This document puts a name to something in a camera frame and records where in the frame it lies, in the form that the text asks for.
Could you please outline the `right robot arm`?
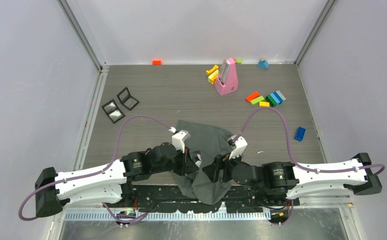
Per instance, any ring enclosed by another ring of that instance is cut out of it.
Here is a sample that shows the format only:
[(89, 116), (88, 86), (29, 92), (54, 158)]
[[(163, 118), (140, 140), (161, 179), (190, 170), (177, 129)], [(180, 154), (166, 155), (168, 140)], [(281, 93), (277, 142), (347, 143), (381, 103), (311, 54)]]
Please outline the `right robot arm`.
[(228, 155), (217, 155), (202, 171), (213, 183), (234, 181), (277, 206), (285, 200), (321, 192), (350, 190), (357, 196), (379, 194), (383, 186), (371, 168), (367, 153), (336, 163), (277, 161), (261, 166), (249, 165), (240, 156), (230, 159)]

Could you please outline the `grey t-shirt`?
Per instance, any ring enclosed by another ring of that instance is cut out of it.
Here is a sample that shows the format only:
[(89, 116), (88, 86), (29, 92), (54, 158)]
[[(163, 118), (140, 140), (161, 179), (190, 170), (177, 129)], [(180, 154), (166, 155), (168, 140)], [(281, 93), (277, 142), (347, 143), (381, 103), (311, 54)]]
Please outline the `grey t-shirt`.
[(218, 126), (185, 120), (178, 120), (176, 128), (189, 132), (190, 138), (185, 141), (185, 145), (189, 148), (191, 156), (200, 155), (202, 163), (199, 171), (186, 176), (173, 173), (175, 183), (185, 197), (197, 199), (207, 205), (216, 204), (232, 185), (230, 182), (222, 182), (222, 170), (219, 173), (218, 181), (213, 183), (203, 173), (202, 168), (210, 165), (217, 155), (231, 152), (228, 139), (234, 134)]

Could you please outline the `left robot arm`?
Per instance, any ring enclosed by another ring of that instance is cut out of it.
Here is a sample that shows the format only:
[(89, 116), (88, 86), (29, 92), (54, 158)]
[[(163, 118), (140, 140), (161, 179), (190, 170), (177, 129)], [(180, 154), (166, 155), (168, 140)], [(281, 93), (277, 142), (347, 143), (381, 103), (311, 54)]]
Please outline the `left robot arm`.
[(135, 194), (132, 182), (147, 180), (153, 174), (173, 172), (179, 176), (195, 173), (202, 161), (189, 148), (176, 149), (164, 142), (154, 148), (131, 152), (106, 164), (79, 171), (57, 172), (54, 167), (42, 170), (35, 182), (35, 215), (45, 218), (60, 213), (65, 207), (119, 203), (129, 207)]

